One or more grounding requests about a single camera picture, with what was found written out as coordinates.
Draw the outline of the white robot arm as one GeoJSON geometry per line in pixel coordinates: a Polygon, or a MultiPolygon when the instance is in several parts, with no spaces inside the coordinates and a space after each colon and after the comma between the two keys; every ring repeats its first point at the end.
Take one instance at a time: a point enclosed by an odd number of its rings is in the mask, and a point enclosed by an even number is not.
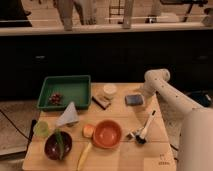
{"type": "Polygon", "coordinates": [[[158,92],[184,115],[176,171],[213,171],[213,109],[202,106],[171,86],[169,79],[168,69],[148,70],[141,90],[146,100],[158,92]]]}

